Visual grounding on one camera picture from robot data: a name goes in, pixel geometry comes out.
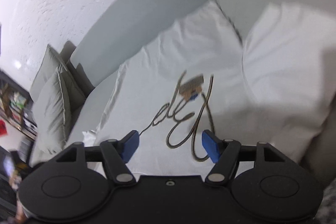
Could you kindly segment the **white printed t-shirt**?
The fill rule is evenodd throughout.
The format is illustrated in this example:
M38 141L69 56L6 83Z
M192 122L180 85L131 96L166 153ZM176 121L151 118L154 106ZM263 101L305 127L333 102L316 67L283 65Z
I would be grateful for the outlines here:
M118 70L87 146L140 134L136 176L205 176L201 134L243 145L266 141L300 161L335 94L335 17L295 4L268 5L240 42L214 1L177 20Z

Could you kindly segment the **front grey cushion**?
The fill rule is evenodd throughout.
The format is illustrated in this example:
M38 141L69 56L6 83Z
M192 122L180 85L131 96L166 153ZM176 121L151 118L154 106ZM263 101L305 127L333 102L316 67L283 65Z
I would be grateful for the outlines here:
M53 155L64 148L72 128L72 112L85 100L86 96L72 74L59 65L42 87L33 106L40 150Z

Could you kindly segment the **grey cushion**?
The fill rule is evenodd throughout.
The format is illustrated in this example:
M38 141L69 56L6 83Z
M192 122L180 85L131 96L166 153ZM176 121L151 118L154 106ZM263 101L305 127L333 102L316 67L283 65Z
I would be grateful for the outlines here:
M40 150L53 155L64 148L72 128L72 112L85 100L86 96L72 74L59 65L42 87L33 106Z
M37 101L45 83L50 79L56 68L59 66L61 66L65 71L68 70L62 57L51 45L48 44L42 64L30 87L30 97L34 102Z

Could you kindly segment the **dark bookshelf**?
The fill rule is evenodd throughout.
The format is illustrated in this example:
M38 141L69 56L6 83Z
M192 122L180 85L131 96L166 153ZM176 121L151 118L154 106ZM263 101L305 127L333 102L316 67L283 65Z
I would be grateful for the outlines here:
M32 116L32 106L29 92L1 71L1 117L23 135L35 140L37 126Z

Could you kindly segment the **rear grey cushion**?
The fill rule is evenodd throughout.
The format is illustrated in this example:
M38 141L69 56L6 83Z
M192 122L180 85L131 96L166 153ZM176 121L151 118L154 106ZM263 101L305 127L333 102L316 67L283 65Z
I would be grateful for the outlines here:
M30 87L30 97L34 102L37 101L45 83L50 79L56 68L59 66L61 66L65 71L68 70L62 57L51 45L48 44L42 64Z

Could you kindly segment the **grey sofa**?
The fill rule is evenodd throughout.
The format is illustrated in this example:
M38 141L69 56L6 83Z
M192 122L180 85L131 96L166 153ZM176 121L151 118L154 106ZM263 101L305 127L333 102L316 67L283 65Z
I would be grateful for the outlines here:
M61 93L33 85L33 165L87 135L100 144L138 130L128 165L136 176L205 176L213 163L201 144L210 125L201 98L178 114L193 118L150 125L178 98L178 80L203 74L214 82L218 137L266 141L322 184L335 178L335 0L117 0L67 66L85 97L66 88L72 120L63 134L47 128L47 98Z

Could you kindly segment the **red wall sticker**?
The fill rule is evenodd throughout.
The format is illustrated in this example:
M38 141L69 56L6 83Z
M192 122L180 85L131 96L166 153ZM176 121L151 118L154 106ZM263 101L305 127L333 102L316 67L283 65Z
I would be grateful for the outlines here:
M3 120L0 120L0 137L7 135L6 123Z

